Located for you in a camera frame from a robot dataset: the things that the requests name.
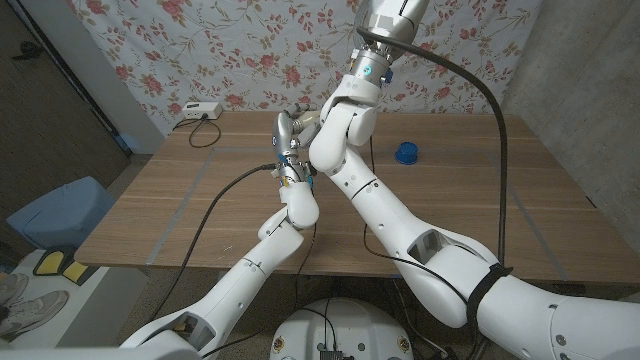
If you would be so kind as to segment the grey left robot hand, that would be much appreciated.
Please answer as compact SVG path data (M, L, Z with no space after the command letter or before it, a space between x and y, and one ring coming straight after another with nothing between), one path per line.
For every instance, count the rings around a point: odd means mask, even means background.
M313 171L308 161L299 159L320 130L320 111L308 104L294 103L279 112L272 127L272 146L276 155L273 176L282 186L307 182Z

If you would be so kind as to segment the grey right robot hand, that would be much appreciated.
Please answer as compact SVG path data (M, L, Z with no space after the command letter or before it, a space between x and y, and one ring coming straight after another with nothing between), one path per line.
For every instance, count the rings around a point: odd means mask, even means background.
M354 19L354 47L375 51L391 61L398 59L403 54L401 49L366 40L357 33L357 28L410 44L428 4L429 0L362 0Z

